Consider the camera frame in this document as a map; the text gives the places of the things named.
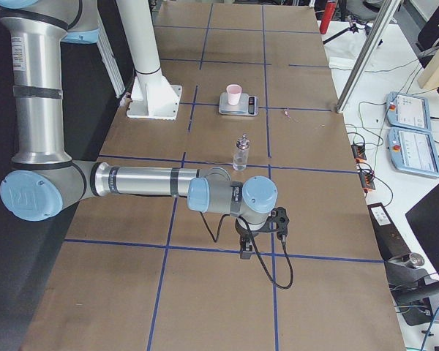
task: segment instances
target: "table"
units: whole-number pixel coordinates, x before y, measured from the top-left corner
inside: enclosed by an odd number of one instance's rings
[[[323,39],[330,37],[346,27],[348,27],[347,23],[331,22],[329,31],[323,36]],[[366,35],[364,31],[360,31],[356,34],[344,34],[325,45],[326,54],[328,58],[337,57],[355,60],[365,39]],[[421,65],[399,26],[391,24],[383,35],[383,44],[375,51],[366,71],[392,69],[405,64],[407,65],[390,72],[365,72],[362,75],[361,81],[344,111],[345,123],[347,124],[347,130],[349,132],[354,132],[355,127],[353,126],[356,126],[358,128],[357,132],[363,134],[367,142],[375,143],[377,141],[376,136],[360,128],[361,120],[358,116],[359,103],[361,101],[374,103],[385,102],[387,93],[400,90],[405,93],[408,86],[410,86],[409,94],[417,94],[423,91],[416,80],[422,72]],[[341,93],[349,74],[349,70],[332,70],[332,77],[338,95]],[[439,94],[437,91],[428,91],[419,94],[419,96],[429,99],[431,116],[439,117]],[[377,135],[381,132],[380,135],[385,140],[389,125],[383,121],[384,113],[385,106],[361,105],[364,126]],[[432,134],[434,139],[439,141],[439,121],[432,121]],[[350,140],[353,140],[353,135],[349,135],[349,137]],[[395,170],[391,164],[390,156],[385,147],[381,147],[377,153],[374,147],[368,147],[368,149],[368,163],[372,166],[377,164],[377,177],[384,180],[394,192],[394,199],[387,208],[390,217],[393,219],[410,249],[413,252],[422,254],[426,258],[423,249],[420,247],[405,218],[405,214],[439,183],[439,178],[426,178],[401,173]],[[436,145],[436,149],[439,153],[439,145]],[[390,191],[378,181],[376,181],[376,188],[375,192],[370,192],[367,195],[367,203],[388,203],[391,197]],[[435,272],[435,269],[429,261],[426,263],[425,269],[428,273]],[[401,316],[399,316],[399,322],[402,327],[405,345],[407,347],[419,348],[424,337],[421,331],[426,330],[427,325],[409,327]],[[428,338],[426,345],[427,350],[433,350],[435,345],[439,345],[439,325],[436,324],[433,330],[435,335]]]
[[[168,1],[155,32],[164,75],[183,85],[178,117],[120,109],[100,161],[268,176],[290,217],[295,283],[278,290],[256,257],[240,260],[232,220],[212,243],[184,199],[89,199],[22,350],[402,350],[313,10]],[[258,96],[258,116],[217,112],[229,83]],[[243,132],[251,150],[240,173],[231,162]],[[285,282],[276,239],[257,242]]]

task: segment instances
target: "light blue cap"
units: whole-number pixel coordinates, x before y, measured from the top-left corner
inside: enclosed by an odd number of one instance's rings
[[[193,178],[189,184],[187,206],[192,211],[206,212],[210,206],[210,187],[206,178]]]
[[[242,199],[255,212],[267,214],[275,207],[278,189],[267,177],[257,175],[246,181],[242,187]]]
[[[16,170],[0,184],[5,207],[26,221],[42,221],[58,214],[64,205],[60,191],[46,177],[29,170]]]
[[[69,31],[62,42],[71,44],[94,44],[100,37],[100,29],[92,31]]]
[[[7,9],[22,9],[34,5],[38,0],[0,0],[0,6]]]

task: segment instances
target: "clear bottle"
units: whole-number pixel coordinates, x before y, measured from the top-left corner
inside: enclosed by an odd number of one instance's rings
[[[249,157],[250,140],[244,133],[236,142],[236,151],[234,152],[233,168],[235,170],[245,170],[247,166],[247,157]]]

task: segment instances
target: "small red object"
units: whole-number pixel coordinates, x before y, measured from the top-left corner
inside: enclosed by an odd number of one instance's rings
[[[329,28],[331,19],[334,17],[335,9],[337,8],[337,3],[335,0],[328,0],[325,6],[325,11],[323,13],[322,21],[320,22],[320,33],[325,34]]]

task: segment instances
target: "pink cup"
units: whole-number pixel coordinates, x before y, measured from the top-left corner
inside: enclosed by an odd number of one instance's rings
[[[241,86],[238,86],[237,84],[230,84],[226,87],[226,92],[228,93],[228,104],[232,106],[237,105],[241,99]]]

